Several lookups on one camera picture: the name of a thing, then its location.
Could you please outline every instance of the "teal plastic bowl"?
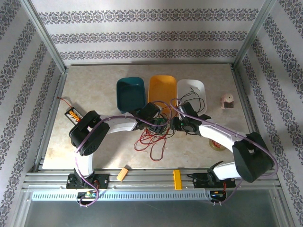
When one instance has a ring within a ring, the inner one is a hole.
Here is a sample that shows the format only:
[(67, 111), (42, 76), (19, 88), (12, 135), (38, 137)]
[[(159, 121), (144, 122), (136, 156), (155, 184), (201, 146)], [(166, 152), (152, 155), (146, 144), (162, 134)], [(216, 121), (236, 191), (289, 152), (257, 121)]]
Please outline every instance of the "teal plastic bowl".
[(146, 106), (144, 81), (140, 77), (126, 77), (117, 82), (117, 107), (121, 113)]

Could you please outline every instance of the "small wooden block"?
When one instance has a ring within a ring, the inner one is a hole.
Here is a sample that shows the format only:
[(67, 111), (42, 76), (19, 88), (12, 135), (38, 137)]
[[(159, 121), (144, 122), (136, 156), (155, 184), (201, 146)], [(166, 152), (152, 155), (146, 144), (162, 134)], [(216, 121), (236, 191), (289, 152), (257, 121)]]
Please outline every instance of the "small wooden block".
[(175, 190), (182, 190), (181, 174), (180, 170), (174, 170), (174, 181), (175, 181)]
[(117, 180), (123, 181), (123, 179), (126, 176), (127, 172), (128, 172), (127, 169), (125, 169), (125, 168), (121, 169), (119, 175), (117, 176)]

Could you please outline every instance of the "perforated metal strip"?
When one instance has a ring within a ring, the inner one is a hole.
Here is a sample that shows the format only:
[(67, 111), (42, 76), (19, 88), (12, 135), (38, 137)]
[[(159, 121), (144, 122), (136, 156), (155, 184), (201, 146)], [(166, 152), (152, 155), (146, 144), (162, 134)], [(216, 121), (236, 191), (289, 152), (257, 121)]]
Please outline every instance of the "perforated metal strip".
[[(75, 201), (78, 191), (34, 192), (32, 201)], [(100, 192), (99, 201), (176, 201), (208, 200), (209, 192), (204, 190), (173, 192)]]

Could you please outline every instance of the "plastic tray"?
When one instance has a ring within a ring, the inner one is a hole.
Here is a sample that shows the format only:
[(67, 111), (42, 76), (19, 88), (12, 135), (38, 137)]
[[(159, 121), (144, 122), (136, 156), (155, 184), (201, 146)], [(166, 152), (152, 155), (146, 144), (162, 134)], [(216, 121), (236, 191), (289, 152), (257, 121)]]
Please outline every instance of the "plastic tray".
[(144, 82), (140, 77), (127, 77), (117, 82), (117, 107), (121, 113), (145, 107)]
[[(155, 75), (150, 79), (148, 88), (148, 102), (163, 101), (168, 105), (171, 99), (177, 98), (177, 82), (173, 76), (169, 75)], [(169, 108), (165, 108), (163, 103), (156, 103), (158, 106), (164, 108), (163, 112), (169, 114)]]
[(195, 79), (182, 79), (178, 81), (177, 86), (179, 99), (181, 99), (184, 95), (188, 95), (192, 90), (196, 92), (204, 102), (202, 100), (199, 100), (196, 94), (185, 96), (182, 98), (182, 101), (185, 102), (188, 100), (188, 102), (192, 105), (194, 111), (198, 112), (199, 116), (205, 114), (207, 111), (207, 105), (204, 84), (201, 81)]

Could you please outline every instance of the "patterned wallpaper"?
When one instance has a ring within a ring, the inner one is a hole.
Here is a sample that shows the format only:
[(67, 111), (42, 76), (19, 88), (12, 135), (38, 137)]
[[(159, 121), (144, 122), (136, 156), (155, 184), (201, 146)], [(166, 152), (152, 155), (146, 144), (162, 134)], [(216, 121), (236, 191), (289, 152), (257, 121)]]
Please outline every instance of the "patterned wallpaper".
[(277, 1), (239, 68), (296, 226), (303, 226), (302, 25), (302, 2)]
[(0, 1), (0, 227), (34, 164), (60, 71), (18, 0)]
[(32, 2), (71, 65), (232, 63), (264, 1)]

